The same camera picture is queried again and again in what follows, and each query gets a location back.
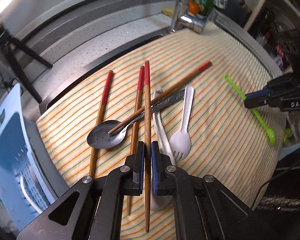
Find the striped yellow cloth mat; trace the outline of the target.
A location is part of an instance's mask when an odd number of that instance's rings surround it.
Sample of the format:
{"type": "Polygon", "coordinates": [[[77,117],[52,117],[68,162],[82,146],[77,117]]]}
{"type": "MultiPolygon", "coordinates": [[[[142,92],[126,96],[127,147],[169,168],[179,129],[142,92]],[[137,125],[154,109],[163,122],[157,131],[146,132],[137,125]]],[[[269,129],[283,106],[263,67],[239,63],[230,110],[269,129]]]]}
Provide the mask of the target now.
{"type": "Polygon", "coordinates": [[[241,43],[210,23],[202,34],[181,30],[137,48],[86,77],[37,121],[45,148],[68,185],[87,175],[95,127],[109,72],[114,73],[105,120],[123,121],[135,111],[136,95],[167,91],[206,62],[211,66],[183,86],[185,96],[154,114],[151,136],[168,138],[175,165],[193,176],[211,174],[250,208],[257,207],[274,173],[285,116],[262,107],[258,115],[241,98],[271,79],[241,43]]]}

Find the blue plastic drainer basket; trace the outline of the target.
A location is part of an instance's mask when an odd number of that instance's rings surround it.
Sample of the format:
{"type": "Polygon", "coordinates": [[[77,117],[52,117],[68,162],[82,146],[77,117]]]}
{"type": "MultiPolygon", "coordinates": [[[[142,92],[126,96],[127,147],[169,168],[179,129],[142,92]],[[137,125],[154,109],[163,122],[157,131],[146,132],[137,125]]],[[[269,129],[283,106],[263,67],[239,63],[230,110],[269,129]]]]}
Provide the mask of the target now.
{"type": "Polygon", "coordinates": [[[0,199],[16,230],[25,228],[68,188],[37,125],[23,116],[21,87],[16,84],[0,104],[0,199]]]}

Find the wooden chopstick red tip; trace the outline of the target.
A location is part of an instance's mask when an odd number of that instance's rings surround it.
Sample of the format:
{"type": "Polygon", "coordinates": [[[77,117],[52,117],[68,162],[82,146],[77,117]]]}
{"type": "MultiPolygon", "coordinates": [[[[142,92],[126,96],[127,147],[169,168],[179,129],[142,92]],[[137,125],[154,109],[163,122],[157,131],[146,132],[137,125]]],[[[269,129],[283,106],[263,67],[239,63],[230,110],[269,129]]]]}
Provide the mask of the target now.
{"type": "MultiPolygon", "coordinates": [[[[103,122],[107,98],[109,96],[113,76],[114,76],[114,73],[112,70],[110,70],[107,75],[106,84],[104,85],[101,102],[100,102],[100,107],[98,110],[98,116],[96,119],[96,126],[103,122]]],[[[97,149],[92,147],[91,155],[90,155],[90,166],[89,166],[89,176],[91,176],[92,178],[95,177],[96,160],[97,160],[97,149]]]]}
{"type": "MultiPolygon", "coordinates": [[[[140,109],[141,107],[141,100],[142,100],[142,93],[143,93],[143,81],[144,81],[144,66],[140,67],[139,71],[139,78],[138,78],[138,87],[135,99],[135,108],[134,112],[140,109]]],[[[130,155],[135,154],[137,144],[138,144],[138,133],[139,133],[139,122],[136,121],[132,127],[132,137],[130,143],[130,155]]],[[[132,196],[127,197],[127,215],[129,216],[131,213],[131,206],[132,206],[132,196]]]]}
{"type": "MultiPolygon", "coordinates": [[[[182,85],[188,83],[192,78],[194,78],[195,76],[197,76],[198,74],[200,74],[201,72],[203,72],[204,70],[206,70],[207,68],[209,68],[210,66],[212,66],[212,62],[211,61],[207,61],[203,65],[197,67],[195,70],[193,70],[188,75],[186,75],[185,77],[183,77],[180,81],[178,81],[177,83],[175,83],[174,85],[172,85],[170,88],[168,88],[166,91],[164,91],[162,94],[160,94],[156,99],[153,99],[150,102],[150,105],[151,106],[152,105],[156,105],[162,99],[165,99],[166,97],[168,97],[175,90],[179,89],[182,85]]],[[[135,119],[144,110],[145,110],[145,106],[141,107],[136,113],[130,115],[128,118],[126,118],[125,120],[123,120],[123,122],[119,123],[113,129],[111,129],[108,132],[108,134],[111,135],[111,134],[115,133],[118,129],[120,129],[121,127],[125,126],[130,121],[132,121],[133,119],[135,119]]]]}
{"type": "Polygon", "coordinates": [[[145,232],[149,233],[150,207],[151,207],[151,86],[150,86],[150,65],[145,61],[145,232]]]}

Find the white ceramic spoon plain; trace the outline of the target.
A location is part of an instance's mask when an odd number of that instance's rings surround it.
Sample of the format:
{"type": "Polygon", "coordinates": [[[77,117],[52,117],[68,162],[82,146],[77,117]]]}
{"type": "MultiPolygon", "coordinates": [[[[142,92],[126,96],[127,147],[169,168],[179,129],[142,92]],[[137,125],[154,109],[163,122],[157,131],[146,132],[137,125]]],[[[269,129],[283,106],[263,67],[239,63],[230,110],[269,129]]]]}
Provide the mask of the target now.
{"type": "MultiPolygon", "coordinates": [[[[159,143],[160,152],[162,154],[168,155],[170,157],[172,165],[175,165],[175,159],[173,156],[173,152],[169,143],[169,140],[167,138],[167,135],[165,133],[162,121],[161,121],[161,115],[160,111],[154,111],[153,113],[153,122],[154,122],[154,128],[157,135],[157,140],[159,143]]],[[[153,193],[153,190],[151,192],[151,211],[158,211],[163,208],[165,208],[168,204],[170,204],[172,200],[172,196],[156,196],[153,193]]]]}

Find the orange round object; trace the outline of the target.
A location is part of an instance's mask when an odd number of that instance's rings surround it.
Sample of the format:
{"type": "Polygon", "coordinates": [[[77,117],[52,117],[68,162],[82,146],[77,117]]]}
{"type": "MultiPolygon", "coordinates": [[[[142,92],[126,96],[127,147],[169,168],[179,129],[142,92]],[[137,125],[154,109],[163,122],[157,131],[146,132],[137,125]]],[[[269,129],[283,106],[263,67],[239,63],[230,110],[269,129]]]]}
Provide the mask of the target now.
{"type": "Polygon", "coordinates": [[[189,14],[196,16],[200,12],[200,6],[197,5],[195,2],[189,1],[188,5],[189,5],[189,8],[188,8],[189,14]]]}

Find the white plastic spork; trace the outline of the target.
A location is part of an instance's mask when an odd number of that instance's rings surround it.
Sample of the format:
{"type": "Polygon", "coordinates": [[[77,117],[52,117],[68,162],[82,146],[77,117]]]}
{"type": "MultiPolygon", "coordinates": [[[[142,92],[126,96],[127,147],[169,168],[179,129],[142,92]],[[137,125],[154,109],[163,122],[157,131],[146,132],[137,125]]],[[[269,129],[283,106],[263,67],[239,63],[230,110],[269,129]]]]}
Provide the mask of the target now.
{"type": "Polygon", "coordinates": [[[193,97],[194,88],[192,86],[186,86],[180,128],[171,136],[169,140],[171,149],[174,152],[175,161],[185,159],[190,153],[191,138],[187,128],[191,115],[193,97]]]}

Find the green plastic stirrer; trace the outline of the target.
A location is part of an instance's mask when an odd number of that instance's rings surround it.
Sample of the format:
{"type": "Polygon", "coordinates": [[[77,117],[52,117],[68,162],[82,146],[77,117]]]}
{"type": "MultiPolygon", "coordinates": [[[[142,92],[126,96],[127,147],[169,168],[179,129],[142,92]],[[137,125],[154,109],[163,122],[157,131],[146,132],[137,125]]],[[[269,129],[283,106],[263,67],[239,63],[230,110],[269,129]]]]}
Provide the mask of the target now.
{"type": "MultiPolygon", "coordinates": [[[[230,86],[237,92],[237,94],[244,101],[246,99],[246,96],[240,90],[240,88],[234,83],[234,81],[232,81],[231,77],[228,76],[228,75],[225,75],[224,79],[225,79],[226,82],[228,82],[230,84],[230,86]]],[[[257,118],[257,120],[260,123],[260,125],[262,126],[262,128],[264,129],[265,133],[267,134],[270,144],[271,145],[275,145],[276,140],[275,140],[275,133],[274,133],[274,131],[270,127],[268,127],[268,125],[266,124],[266,122],[260,116],[260,114],[259,114],[259,112],[258,112],[257,109],[252,108],[251,111],[254,114],[254,116],[257,118]]]]}

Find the steel spoon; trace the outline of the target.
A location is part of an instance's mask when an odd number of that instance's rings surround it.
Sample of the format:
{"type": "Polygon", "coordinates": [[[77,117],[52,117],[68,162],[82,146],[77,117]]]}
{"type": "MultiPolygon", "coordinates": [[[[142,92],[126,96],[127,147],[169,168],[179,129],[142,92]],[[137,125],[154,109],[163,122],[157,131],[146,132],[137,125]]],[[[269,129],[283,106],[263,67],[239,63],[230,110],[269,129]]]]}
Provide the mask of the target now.
{"type": "MultiPolygon", "coordinates": [[[[168,106],[175,104],[176,102],[184,98],[185,90],[180,90],[177,93],[172,94],[168,98],[161,100],[159,103],[151,107],[151,114],[160,111],[168,106]]],[[[121,143],[126,136],[127,128],[136,121],[144,117],[144,112],[139,114],[136,118],[130,121],[123,127],[120,127],[114,133],[108,134],[111,128],[114,128],[120,122],[117,120],[107,120],[101,124],[95,126],[87,137],[87,143],[89,146],[96,149],[109,149],[121,143]]]]}

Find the chrome faucet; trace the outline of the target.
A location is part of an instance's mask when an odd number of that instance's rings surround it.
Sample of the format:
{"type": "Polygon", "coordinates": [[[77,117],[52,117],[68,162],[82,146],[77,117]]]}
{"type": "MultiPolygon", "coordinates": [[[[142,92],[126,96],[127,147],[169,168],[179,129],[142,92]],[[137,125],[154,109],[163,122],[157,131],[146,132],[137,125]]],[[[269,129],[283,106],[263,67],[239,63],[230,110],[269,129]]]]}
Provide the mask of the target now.
{"type": "Polygon", "coordinates": [[[208,21],[213,21],[216,10],[210,12],[210,14],[204,18],[198,18],[197,16],[191,16],[189,14],[189,0],[179,0],[176,2],[172,22],[168,29],[170,33],[187,28],[195,33],[201,34],[208,21]]]}

